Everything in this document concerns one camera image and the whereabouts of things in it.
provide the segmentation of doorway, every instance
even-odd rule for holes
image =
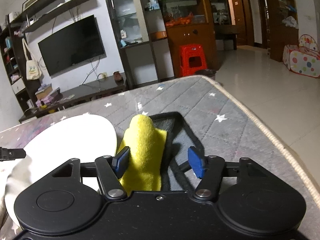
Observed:
[[[237,26],[237,46],[254,46],[250,0],[228,0],[231,22]]]
[[[268,40],[269,40],[269,33],[268,33],[268,4],[267,0],[258,0],[259,3],[259,10],[260,10],[260,19],[261,19],[261,33],[262,33],[262,48],[268,48]]]

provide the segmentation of picture frame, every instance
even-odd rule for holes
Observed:
[[[26,9],[28,9],[31,5],[33,5],[36,1],[38,0],[26,0],[23,4],[22,4],[22,12],[25,11]]]

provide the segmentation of polka dot fabric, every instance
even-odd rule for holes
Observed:
[[[283,62],[294,73],[320,78],[318,45],[309,35],[301,36],[299,47],[295,45],[285,46]]]

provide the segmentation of red plastic stool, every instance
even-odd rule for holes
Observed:
[[[194,75],[196,71],[206,69],[204,51],[200,44],[180,46],[180,76]]]

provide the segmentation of cardboard box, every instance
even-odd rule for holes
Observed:
[[[47,97],[52,92],[52,85],[46,86],[44,89],[36,92],[36,97],[38,100]]]
[[[155,32],[155,33],[151,33],[150,36],[152,41],[156,41],[156,40],[167,37],[167,32],[166,31]]]

